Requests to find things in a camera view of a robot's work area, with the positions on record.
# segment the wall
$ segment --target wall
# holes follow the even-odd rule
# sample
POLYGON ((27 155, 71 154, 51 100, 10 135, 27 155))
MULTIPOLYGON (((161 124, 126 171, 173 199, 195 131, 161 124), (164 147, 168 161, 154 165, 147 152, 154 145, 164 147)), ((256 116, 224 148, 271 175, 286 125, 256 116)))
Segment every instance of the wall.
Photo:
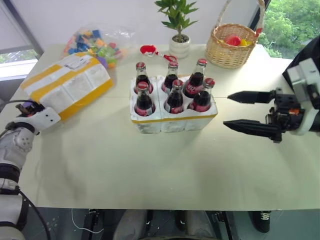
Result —
MULTIPOLYGON (((226 0, 198 0, 198 11, 190 13, 199 22, 185 33, 193 43, 206 43, 226 0)), ((12 0, 22 18, 45 50, 49 45, 66 43, 88 23, 130 26, 138 33, 139 44, 167 44, 175 32, 162 26, 166 18, 157 13, 154 0, 12 0)), ((248 26, 256 13, 257 0, 233 0, 224 23, 248 26)))

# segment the beige table surface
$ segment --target beige table surface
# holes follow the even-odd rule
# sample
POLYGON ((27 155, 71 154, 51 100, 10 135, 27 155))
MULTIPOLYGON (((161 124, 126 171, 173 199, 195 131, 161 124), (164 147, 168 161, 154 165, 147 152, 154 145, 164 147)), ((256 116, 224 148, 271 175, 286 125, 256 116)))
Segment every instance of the beige table surface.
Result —
MULTIPOLYGON (((53 45, 30 76, 61 57, 53 45)), ((204 45, 192 45, 179 74, 192 72, 204 45)), ((64 123, 35 137, 21 173, 22 190, 39 207, 99 209, 273 210, 320 208, 320 138, 267 138, 233 131, 223 121, 264 121, 272 104, 240 104, 226 96, 243 90, 290 89, 281 73, 290 60, 257 46, 246 65, 227 70, 208 64, 218 115, 201 131, 140 134, 130 121, 129 81, 135 63, 150 76, 167 72, 160 57, 132 54, 110 75, 115 87, 64 123)), ((18 89, 12 99, 26 95, 18 89)), ((17 115, 0 113, 0 128, 17 115)))

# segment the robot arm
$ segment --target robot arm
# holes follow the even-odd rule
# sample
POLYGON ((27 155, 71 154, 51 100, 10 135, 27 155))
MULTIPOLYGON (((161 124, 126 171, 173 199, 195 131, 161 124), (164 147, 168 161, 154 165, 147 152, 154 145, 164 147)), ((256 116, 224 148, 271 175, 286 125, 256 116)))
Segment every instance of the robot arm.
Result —
POLYGON ((29 203, 19 194, 20 172, 33 140, 39 131, 60 120, 50 107, 28 109, 17 106, 22 114, 6 126, 6 133, 0 136, 0 240, 24 240, 20 232, 27 223, 29 203))
POLYGON ((320 74, 309 58, 288 69, 294 93, 283 94, 280 88, 270 92, 242 91, 228 98, 239 103, 269 103, 274 107, 265 116, 266 124, 254 120, 224 121, 227 127, 249 135, 268 137, 275 143, 282 141, 282 133, 290 131, 304 135, 308 131, 320 133, 320 74))

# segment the cola bottle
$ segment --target cola bottle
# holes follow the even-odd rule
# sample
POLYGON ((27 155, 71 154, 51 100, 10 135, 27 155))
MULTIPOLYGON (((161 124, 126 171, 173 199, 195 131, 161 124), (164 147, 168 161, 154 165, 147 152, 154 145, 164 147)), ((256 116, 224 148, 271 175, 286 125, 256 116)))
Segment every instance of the cola bottle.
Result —
POLYGON ((178 63, 176 61, 169 62, 168 73, 165 77, 164 83, 161 86, 162 91, 169 94, 172 89, 172 83, 178 79, 178 63))
POLYGON ((137 85, 138 97, 134 106, 134 111, 143 117, 150 116, 156 110, 156 106, 149 96, 148 83, 141 81, 137 85))
POLYGON ((183 93, 188 98, 193 99, 202 90, 206 66, 207 60, 198 59, 193 73, 183 86, 183 93))
POLYGON ((148 78, 147 71, 146 71, 146 64, 140 61, 135 65, 135 69, 136 69, 136 80, 135 80, 134 92, 136 94, 138 93, 138 90, 137 90, 138 83, 146 82, 148 84, 149 93, 152 93, 152 91, 154 90, 154 86, 151 84, 148 78))
POLYGON ((215 85, 212 78, 206 78, 203 83, 203 90, 198 92, 193 101, 189 104, 188 109, 197 112, 205 112, 211 107, 211 90, 215 85))
POLYGON ((172 90, 164 102, 164 109, 171 114, 179 114, 184 111, 182 87, 183 82, 176 79, 172 83, 172 90))

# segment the black cable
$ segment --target black cable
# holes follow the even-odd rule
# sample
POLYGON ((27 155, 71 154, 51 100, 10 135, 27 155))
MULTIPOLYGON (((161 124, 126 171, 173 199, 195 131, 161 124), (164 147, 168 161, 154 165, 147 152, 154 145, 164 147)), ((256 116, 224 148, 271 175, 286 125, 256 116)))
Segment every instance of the black cable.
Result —
POLYGON ((46 233, 46 238, 47 240, 51 240, 51 235, 48 229, 48 226, 46 224, 46 221, 44 220, 44 218, 42 217, 41 213, 39 212, 39 210, 37 209, 37 207, 32 203, 32 201, 30 201, 30 199, 20 190, 20 188, 17 186, 16 190, 29 202, 29 204, 31 205, 31 207, 33 208, 33 210, 35 211, 35 213, 38 215, 39 219, 41 220, 41 223, 44 227, 45 233, 46 233))
POLYGON ((32 101, 32 100, 11 100, 11 101, 5 101, 4 103, 0 104, 0 109, 5 105, 12 104, 12 103, 33 103, 38 105, 36 101, 32 101))

